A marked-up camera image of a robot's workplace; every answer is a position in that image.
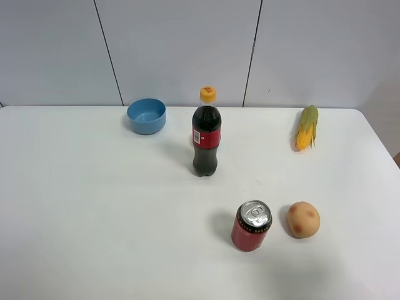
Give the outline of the yellow corn cob with husk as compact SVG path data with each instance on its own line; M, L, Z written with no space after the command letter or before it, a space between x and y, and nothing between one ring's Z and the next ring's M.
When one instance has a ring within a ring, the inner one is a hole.
M302 110L295 133L295 148L303 151L315 145L319 112L316 106L310 105Z

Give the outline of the red soda can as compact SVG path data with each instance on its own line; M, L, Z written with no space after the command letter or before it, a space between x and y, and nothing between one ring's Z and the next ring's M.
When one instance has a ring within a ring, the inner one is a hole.
M236 212L231 239L241 251L251 252L261 246L273 223L270 208L260 200L242 203Z

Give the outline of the cola bottle yellow cap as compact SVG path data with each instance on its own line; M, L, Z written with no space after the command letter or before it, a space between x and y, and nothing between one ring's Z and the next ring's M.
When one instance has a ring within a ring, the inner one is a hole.
M201 105L192 116L192 165L199 177L212 176L218 166L217 151L221 141L222 118L215 106L216 96L214 87L202 87L199 93Z

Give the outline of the brown potato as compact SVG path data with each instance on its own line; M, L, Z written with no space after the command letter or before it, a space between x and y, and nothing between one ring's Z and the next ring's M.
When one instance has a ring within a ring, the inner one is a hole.
M286 215L290 232L299 239L310 238L320 227L320 215L308 202L296 202L290 206Z

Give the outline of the blue plastic bowl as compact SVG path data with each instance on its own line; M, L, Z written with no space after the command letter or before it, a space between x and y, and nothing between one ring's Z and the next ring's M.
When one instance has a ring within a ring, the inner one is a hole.
M131 129L142 135L158 133L166 123L165 104L153 98L140 99L127 108Z

